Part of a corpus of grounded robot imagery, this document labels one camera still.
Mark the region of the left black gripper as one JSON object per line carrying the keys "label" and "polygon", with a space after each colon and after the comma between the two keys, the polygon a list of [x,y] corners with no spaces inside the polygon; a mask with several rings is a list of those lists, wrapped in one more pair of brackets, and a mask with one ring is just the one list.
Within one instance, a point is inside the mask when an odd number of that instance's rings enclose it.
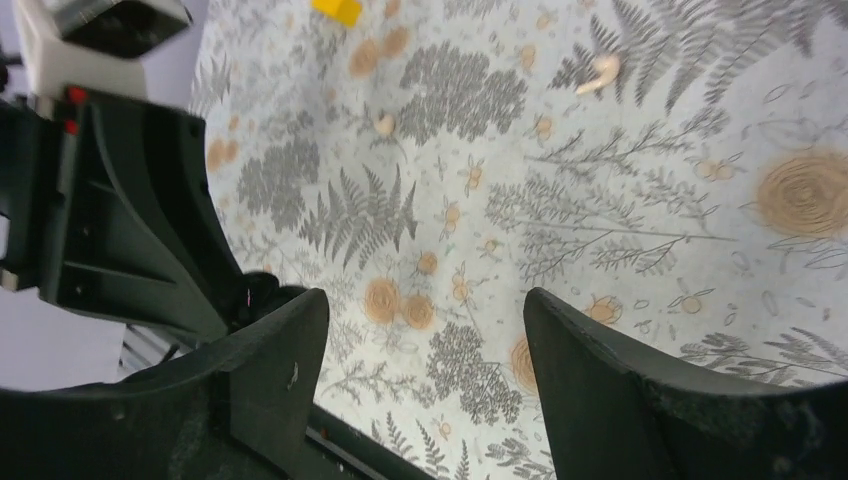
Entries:
{"label": "left black gripper", "polygon": [[1,285],[78,315],[213,341],[246,320],[204,121],[71,87],[52,118],[1,105]]}

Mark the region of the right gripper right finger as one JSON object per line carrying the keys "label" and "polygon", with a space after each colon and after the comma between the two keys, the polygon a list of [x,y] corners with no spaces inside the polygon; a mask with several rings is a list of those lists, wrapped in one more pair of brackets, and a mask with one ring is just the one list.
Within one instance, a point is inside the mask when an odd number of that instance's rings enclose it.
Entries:
{"label": "right gripper right finger", "polygon": [[789,389],[677,359],[542,288],[526,337],[560,479],[843,479],[847,386]]}

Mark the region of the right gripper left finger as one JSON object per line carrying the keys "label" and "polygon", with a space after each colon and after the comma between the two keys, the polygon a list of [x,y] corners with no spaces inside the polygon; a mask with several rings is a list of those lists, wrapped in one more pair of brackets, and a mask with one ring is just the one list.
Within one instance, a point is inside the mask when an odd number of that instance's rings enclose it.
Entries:
{"label": "right gripper left finger", "polygon": [[311,289],[118,383],[1,394],[5,479],[292,479],[329,304]]}

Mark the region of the black earbud charging case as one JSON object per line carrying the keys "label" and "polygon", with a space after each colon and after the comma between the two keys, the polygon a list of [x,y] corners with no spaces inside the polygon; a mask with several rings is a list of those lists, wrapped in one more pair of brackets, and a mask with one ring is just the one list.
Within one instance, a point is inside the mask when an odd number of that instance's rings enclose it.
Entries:
{"label": "black earbud charging case", "polygon": [[236,290],[231,329],[239,330],[256,322],[306,291],[301,285],[281,284],[269,272],[243,274]]}

